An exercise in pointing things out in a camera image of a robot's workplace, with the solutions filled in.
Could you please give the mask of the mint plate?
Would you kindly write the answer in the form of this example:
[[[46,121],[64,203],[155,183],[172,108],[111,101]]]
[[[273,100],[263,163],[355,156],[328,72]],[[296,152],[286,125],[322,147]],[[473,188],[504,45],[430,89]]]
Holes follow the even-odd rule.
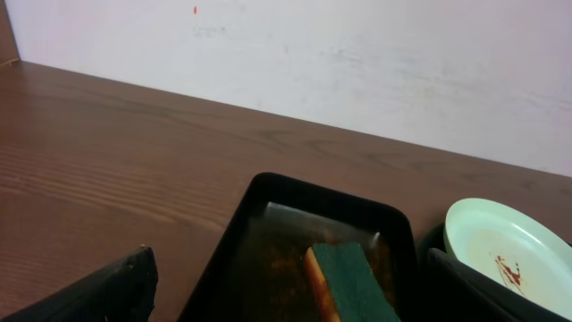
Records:
[[[533,218],[488,199],[448,210],[448,254],[523,299],[571,318],[571,247]]]

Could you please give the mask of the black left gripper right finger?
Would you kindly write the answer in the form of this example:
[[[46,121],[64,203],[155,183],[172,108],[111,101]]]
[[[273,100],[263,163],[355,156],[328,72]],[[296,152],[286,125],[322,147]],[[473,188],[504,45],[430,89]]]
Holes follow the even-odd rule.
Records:
[[[426,313],[436,321],[568,321],[436,248],[427,252],[426,286]]]

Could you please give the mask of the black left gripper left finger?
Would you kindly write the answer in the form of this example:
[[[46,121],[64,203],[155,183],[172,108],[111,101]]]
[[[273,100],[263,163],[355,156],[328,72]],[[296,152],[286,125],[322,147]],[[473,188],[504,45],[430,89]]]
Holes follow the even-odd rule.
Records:
[[[147,322],[155,308],[158,272],[148,246],[3,318],[12,322]]]

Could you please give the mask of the green and yellow sponge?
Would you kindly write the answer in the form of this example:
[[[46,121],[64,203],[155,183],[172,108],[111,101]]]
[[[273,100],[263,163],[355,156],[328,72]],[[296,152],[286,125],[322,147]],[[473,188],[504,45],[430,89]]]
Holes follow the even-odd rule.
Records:
[[[303,263],[323,321],[400,322],[359,244],[316,243]]]

